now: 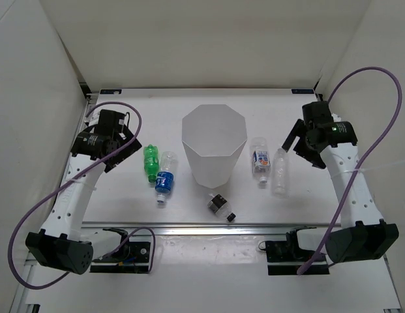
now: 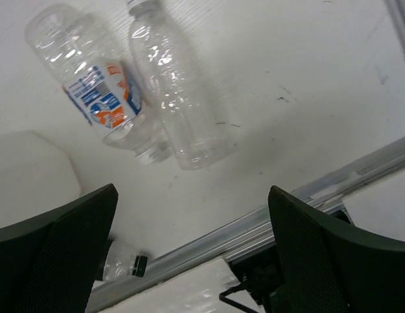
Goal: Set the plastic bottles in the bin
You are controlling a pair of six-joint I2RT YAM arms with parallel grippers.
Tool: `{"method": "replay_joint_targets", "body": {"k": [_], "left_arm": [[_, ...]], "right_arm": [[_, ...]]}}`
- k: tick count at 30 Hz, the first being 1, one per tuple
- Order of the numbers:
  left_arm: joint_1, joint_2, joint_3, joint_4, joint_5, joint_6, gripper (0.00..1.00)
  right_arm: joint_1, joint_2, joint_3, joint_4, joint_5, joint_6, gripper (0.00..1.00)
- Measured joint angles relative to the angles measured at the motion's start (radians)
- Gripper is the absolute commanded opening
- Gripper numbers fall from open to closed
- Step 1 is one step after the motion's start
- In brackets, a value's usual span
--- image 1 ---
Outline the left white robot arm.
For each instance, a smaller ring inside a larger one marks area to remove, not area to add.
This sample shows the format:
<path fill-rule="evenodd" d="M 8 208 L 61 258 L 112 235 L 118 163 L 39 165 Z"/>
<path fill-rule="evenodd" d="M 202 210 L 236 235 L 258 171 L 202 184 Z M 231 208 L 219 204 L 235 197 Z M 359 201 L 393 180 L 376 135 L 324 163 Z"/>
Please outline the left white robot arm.
<path fill-rule="evenodd" d="M 92 261 L 123 261 L 130 254 L 127 231 L 104 228 L 82 237 L 85 211 L 98 178 L 141 148 L 125 125 L 126 114 L 100 110 L 75 139 L 67 171 L 69 186 L 60 191 L 46 221 L 37 233 L 28 233 L 25 245 L 35 259 L 51 267 L 81 275 Z"/>

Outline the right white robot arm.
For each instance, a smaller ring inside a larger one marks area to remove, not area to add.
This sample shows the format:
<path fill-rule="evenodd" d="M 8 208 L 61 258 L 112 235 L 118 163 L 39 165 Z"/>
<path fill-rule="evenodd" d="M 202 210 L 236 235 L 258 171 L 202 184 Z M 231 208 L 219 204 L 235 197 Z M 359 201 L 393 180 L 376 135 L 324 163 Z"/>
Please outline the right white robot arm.
<path fill-rule="evenodd" d="M 372 196 L 363 173 L 359 171 L 357 136 L 351 123 L 336 121 L 326 101 L 302 107 L 282 145 L 315 168 L 327 170 L 337 195 L 341 229 L 325 240 L 325 254 L 334 263 L 377 260 L 398 239 L 396 224 L 388 224 Z"/>

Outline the clear unlabelled plastic bottle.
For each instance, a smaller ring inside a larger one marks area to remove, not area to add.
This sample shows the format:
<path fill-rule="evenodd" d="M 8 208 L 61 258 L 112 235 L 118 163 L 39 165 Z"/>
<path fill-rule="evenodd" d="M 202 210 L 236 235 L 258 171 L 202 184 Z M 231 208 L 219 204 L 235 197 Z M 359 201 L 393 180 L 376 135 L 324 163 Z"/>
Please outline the clear unlabelled plastic bottle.
<path fill-rule="evenodd" d="M 272 193 L 279 198 L 285 198 L 288 194 L 288 166 L 287 152 L 283 148 L 277 149 L 272 163 Z"/>

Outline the green plastic bottle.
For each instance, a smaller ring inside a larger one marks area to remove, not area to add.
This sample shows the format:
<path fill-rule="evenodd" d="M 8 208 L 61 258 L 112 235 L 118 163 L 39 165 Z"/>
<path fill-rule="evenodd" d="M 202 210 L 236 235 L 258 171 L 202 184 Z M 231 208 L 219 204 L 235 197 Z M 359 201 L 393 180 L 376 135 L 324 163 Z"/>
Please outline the green plastic bottle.
<path fill-rule="evenodd" d="M 157 179 L 159 171 L 158 147 L 148 145 L 143 150 L 144 171 L 150 183 L 154 183 Z"/>

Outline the orange blue label bottle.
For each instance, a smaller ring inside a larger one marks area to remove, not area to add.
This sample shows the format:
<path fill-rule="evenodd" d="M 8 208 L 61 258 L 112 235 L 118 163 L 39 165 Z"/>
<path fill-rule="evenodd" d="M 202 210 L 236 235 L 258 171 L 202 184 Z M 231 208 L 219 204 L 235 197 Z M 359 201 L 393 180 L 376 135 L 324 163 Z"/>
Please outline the orange blue label bottle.
<path fill-rule="evenodd" d="M 252 174 L 260 185 L 265 185 L 270 176 L 271 163 L 267 141 L 265 138 L 253 138 L 250 145 L 252 157 Z"/>

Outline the black label clear bottle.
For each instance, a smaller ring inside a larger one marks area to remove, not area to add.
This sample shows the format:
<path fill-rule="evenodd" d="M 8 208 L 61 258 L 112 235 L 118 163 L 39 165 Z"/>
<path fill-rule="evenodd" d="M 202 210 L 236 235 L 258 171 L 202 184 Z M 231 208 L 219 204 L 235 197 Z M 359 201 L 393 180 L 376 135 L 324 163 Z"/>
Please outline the black label clear bottle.
<path fill-rule="evenodd" d="M 218 218 L 226 222 L 233 222 L 236 218 L 236 215 L 232 211 L 232 208 L 227 199 L 216 192 L 209 193 L 207 208 Z"/>

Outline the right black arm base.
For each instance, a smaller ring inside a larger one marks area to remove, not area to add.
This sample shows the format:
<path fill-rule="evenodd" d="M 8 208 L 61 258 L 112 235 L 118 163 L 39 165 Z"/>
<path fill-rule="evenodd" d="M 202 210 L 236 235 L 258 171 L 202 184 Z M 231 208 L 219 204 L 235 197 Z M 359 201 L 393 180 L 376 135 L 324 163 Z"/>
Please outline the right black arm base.
<path fill-rule="evenodd" d="M 311 259 L 323 228 L 298 226 L 272 228 L 258 243 L 257 251 L 263 252 L 269 276 L 295 276 L 298 268 Z"/>

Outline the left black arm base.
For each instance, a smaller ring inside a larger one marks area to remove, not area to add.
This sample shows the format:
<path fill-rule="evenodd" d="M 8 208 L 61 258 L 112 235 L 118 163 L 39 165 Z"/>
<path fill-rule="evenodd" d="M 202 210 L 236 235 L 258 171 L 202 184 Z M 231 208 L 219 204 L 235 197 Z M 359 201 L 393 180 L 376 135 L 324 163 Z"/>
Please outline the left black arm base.
<path fill-rule="evenodd" d="M 151 228 L 104 228 L 85 239 L 93 247 L 90 273 L 149 274 L 153 269 L 156 235 Z"/>

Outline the blue label clear bottle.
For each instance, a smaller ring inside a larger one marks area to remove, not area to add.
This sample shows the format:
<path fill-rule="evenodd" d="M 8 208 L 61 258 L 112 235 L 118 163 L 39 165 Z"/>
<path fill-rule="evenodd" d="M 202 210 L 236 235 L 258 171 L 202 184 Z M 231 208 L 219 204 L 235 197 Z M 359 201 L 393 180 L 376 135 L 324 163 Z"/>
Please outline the blue label clear bottle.
<path fill-rule="evenodd" d="M 174 152 L 165 151 L 162 154 L 160 161 L 160 169 L 157 173 L 155 182 L 155 192 L 157 193 L 157 203 L 160 205 L 165 204 L 166 199 L 170 195 L 175 174 L 178 168 L 178 157 Z"/>

